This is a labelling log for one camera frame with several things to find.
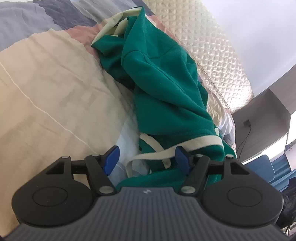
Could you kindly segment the patchwork quilt bedspread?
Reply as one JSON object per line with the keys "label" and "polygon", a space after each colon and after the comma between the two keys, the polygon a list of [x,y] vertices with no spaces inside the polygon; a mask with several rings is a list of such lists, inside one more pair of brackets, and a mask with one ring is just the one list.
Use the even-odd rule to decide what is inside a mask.
{"label": "patchwork quilt bedspread", "polygon": [[56,159],[120,147],[110,180],[138,154],[132,92],[102,69],[91,43],[111,18],[143,6],[182,46],[192,1],[1,1],[1,235],[18,225],[13,194]]}

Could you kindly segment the blue chair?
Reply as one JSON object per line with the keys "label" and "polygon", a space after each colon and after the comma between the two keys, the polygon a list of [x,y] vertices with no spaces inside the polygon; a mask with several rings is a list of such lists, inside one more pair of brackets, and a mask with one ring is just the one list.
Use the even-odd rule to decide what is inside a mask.
{"label": "blue chair", "polygon": [[291,170],[285,154],[273,162],[267,155],[261,155],[245,166],[280,192],[295,189],[295,170]]}

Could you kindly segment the cream quilted headboard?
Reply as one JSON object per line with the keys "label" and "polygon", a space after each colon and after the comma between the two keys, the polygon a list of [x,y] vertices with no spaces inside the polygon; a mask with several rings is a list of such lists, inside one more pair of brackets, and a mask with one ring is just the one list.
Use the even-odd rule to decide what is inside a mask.
{"label": "cream quilted headboard", "polygon": [[196,61],[204,84],[235,112],[254,97],[228,37],[201,1],[145,1]]}

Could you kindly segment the grey bedside cabinet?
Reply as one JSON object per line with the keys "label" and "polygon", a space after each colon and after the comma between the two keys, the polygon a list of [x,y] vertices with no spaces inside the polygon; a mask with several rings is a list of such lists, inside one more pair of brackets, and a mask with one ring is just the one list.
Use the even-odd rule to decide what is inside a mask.
{"label": "grey bedside cabinet", "polygon": [[240,157],[247,161],[288,134],[292,114],[295,113],[295,66],[269,88],[252,99],[245,107],[234,112],[236,148],[243,139],[247,119],[252,130]]}

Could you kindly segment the green zip hoodie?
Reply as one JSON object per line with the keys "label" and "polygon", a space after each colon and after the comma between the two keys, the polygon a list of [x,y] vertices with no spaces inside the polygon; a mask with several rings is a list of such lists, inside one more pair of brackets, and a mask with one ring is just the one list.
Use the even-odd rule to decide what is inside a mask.
{"label": "green zip hoodie", "polygon": [[207,111],[195,61],[143,8],[114,15],[92,47],[102,68],[133,92],[141,153],[126,161],[127,178],[118,188],[179,189],[186,176],[175,161],[177,146],[213,161],[234,155]]}

